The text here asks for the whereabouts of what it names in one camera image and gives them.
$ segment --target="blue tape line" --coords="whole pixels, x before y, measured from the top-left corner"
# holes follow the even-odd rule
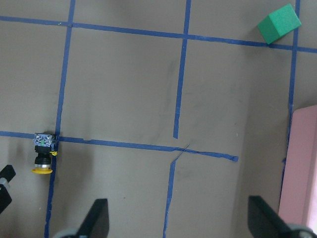
[[[288,51],[292,50],[292,46],[288,46],[288,45],[281,45],[281,44],[268,45],[267,43],[264,43],[264,42],[244,41],[244,40],[236,40],[236,39],[228,39],[228,38],[220,38],[220,37],[212,37],[212,36],[188,35],[187,39],[196,40],[196,41],[227,43],[232,45],[252,46],[252,47],[268,47],[268,48],[288,50]]]
[[[58,96],[58,107],[57,107],[57,115],[56,115],[55,134],[57,135],[58,138],[60,135],[61,115],[62,115],[63,103],[64,103],[64,93],[65,93],[65,85],[66,85],[66,77],[67,77],[70,38],[71,38],[71,32],[72,32],[72,21],[74,18],[74,11],[75,11],[75,0],[71,0],[70,6],[69,6],[68,23],[67,23],[68,27],[67,27],[66,38],[65,38],[63,66],[62,66],[62,72],[61,72],[59,96]],[[44,229],[45,238],[49,238],[50,236],[50,220],[51,220],[52,200],[54,195],[54,181],[55,181],[55,173],[56,173],[56,156],[53,156],[53,159],[52,159],[52,170],[53,172],[51,173],[51,177],[50,177],[48,204],[47,204],[47,210],[46,210],[46,224]]]
[[[188,35],[189,31],[189,19],[190,19],[190,8],[191,0],[186,0],[186,9],[185,9],[185,21],[184,21],[184,35]]]
[[[33,139],[34,138],[34,134],[21,133],[21,132],[11,132],[11,131],[0,131],[0,136],[26,138],[26,139]]]
[[[137,35],[146,35],[146,36],[157,36],[157,37],[187,39],[187,40],[197,40],[197,41],[207,41],[207,42],[219,42],[219,43],[227,43],[227,44],[242,45],[242,46],[268,47],[272,49],[281,49],[281,50],[288,50],[288,51],[292,50],[292,46],[288,46],[288,45],[280,45],[280,44],[268,45],[264,42],[244,41],[244,40],[228,39],[228,38],[221,38],[221,37],[211,37],[211,36],[187,35],[187,34],[181,34],[181,33],[150,31],[150,30],[141,30],[141,29],[113,27],[113,26],[102,26],[102,25],[93,25],[93,24],[86,24],[86,23],[69,23],[64,21],[49,21],[49,20],[11,17],[11,16],[0,16],[0,21],[1,20],[11,21],[11,22],[40,24],[40,25],[69,26],[69,27],[75,27],[75,28],[84,28],[84,29],[91,29],[91,30],[110,31],[110,32],[137,34]],[[297,51],[317,54],[317,49],[315,48],[298,47]]]
[[[188,36],[189,22],[190,22],[190,7],[191,7],[191,0],[186,0],[184,37]],[[182,90],[183,90],[184,71],[185,71],[185,62],[186,62],[186,51],[187,51],[187,39],[184,38],[182,43],[182,51],[180,55],[175,117],[174,117],[173,137],[176,139],[178,139],[178,131],[179,131],[179,117],[180,117],[180,108],[182,103]]]
[[[49,195],[48,195],[48,204],[46,208],[46,224],[44,228],[44,237],[49,238],[50,236],[50,220],[52,215],[52,200],[53,200],[53,194],[54,194],[54,181],[55,181],[55,173],[56,173],[56,156],[52,157],[52,165],[51,169],[53,172],[51,173],[50,177],[50,186],[49,186]]]
[[[128,34],[145,35],[145,36],[158,36],[158,37],[167,37],[167,38],[183,38],[184,37],[184,35],[181,33],[149,31],[149,30],[130,29],[130,28],[113,27],[113,26],[100,26],[100,25],[92,25],[92,24],[85,24],[85,23],[73,23],[73,27],[90,29],[90,30],[111,31],[111,32],[128,33]]]
[[[156,150],[156,151],[184,151],[186,153],[191,154],[200,154],[215,158],[225,158],[234,162],[238,161],[237,156],[232,156],[229,154],[217,153],[217,152],[202,152],[196,150],[189,150],[180,147],[170,147],[170,146],[159,146],[159,145],[147,145],[147,144],[135,144],[135,143],[127,143],[127,142],[116,142],[116,141],[107,141],[107,140],[84,140],[82,138],[76,137],[65,137],[61,136],[59,138],[61,142],[71,142],[71,143],[80,143],[80,144],[90,144],[90,145],[103,145],[103,146],[111,146],[111,147],[122,147],[122,148],[132,148],[132,149],[142,149],[142,150]]]
[[[32,18],[12,17],[12,16],[0,16],[0,20],[10,21],[10,22],[39,24],[39,25],[67,26],[67,22],[64,22],[64,21],[49,21],[49,20],[32,19]]]
[[[172,161],[172,163],[170,164],[170,167],[169,167],[169,177],[168,177],[167,198],[166,198],[165,217],[164,217],[163,238],[166,238],[166,230],[167,230],[167,226],[168,226],[169,207],[170,207],[170,203],[172,202],[172,196],[173,196],[176,161],[183,154],[183,152],[185,152],[185,150],[188,148],[188,146],[189,146],[189,144],[186,146],[186,148],[182,149],[181,153]]]
[[[68,24],[72,24],[74,11],[75,11],[75,0],[71,0],[70,8],[69,8]],[[66,39],[65,39],[64,58],[63,58],[63,66],[62,66],[61,78],[60,78],[58,107],[57,107],[57,115],[56,115],[55,134],[57,136],[60,135],[61,114],[62,114],[63,103],[64,103],[64,93],[65,93],[65,85],[66,85],[66,77],[67,77],[71,32],[72,32],[72,27],[68,27],[66,32]]]
[[[300,0],[296,0],[295,12],[297,16],[299,17]],[[298,45],[298,28],[295,29],[294,35],[293,35],[291,75],[290,75],[289,93],[288,93],[289,122],[288,122],[287,144],[289,143],[291,127],[292,127],[293,110],[294,110],[293,107],[294,107],[294,90],[295,90],[296,61],[297,61],[297,45]]]
[[[314,48],[308,48],[308,47],[297,47],[297,51],[300,52],[307,52],[307,53],[317,53],[317,49]]]
[[[174,117],[173,137],[176,139],[178,139],[178,131],[179,131],[179,117],[180,117],[180,107],[181,107],[181,103],[182,103],[182,91],[183,91],[183,82],[184,82],[186,51],[187,51],[187,40],[183,40],[182,53],[180,56],[180,66],[179,66],[177,95],[176,95],[176,107],[175,107],[175,117]]]

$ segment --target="floor tile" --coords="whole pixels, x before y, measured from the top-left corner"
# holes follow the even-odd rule
[[[62,134],[170,145],[180,50],[179,39],[74,29]]]
[[[54,131],[66,28],[0,26],[0,130]]]
[[[179,137],[200,151],[240,155],[255,102],[259,122],[287,113],[290,59],[289,51],[190,41]]]
[[[169,165],[177,154],[62,143],[51,234],[78,228],[94,200],[107,198],[109,238],[160,237]]]
[[[225,159],[179,157],[166,237],[229,237],[238,173]]]

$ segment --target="gray floor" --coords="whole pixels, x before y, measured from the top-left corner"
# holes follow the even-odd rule
[[[256,25],[287,3],[295,1],[192,0],[189,34],[263,43]],[[55,131],[69,6],[65,0],[0,0],[0,167],[12,164],[17,173],[10,182],[13,202],[0,215],[0,237],[44,234],[50,176],[30,172],[36,154],[25,137]],[[182,39],[153,34],[182,34],[185,6],[186,0],[76,0],[73,22],[125,33],[71,28],[60,135],[189,144],[196,151],[239,156],[232,162],[181,155],[166,237],[250,238],[248,196],[261,195],[278,209],[292,51],[188,40],[175,139]],[[300,6],[294,109],[317,104],[317,50],[306,49],[317,48],[317,3]],[[147,31],[130,34],[126,28]],[[293,33],[276,43],[293,45]],[[61,142],[50,235],[77,228],[93,201],[106,197],[109,238],[162,237],[170,163],[178,154]]]

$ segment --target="green cube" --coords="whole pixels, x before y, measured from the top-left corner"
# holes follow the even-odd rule
[[[270,13],[259,23],[258,29],[266,43],[271,44],[301,25],[292,5],[287,4]]]

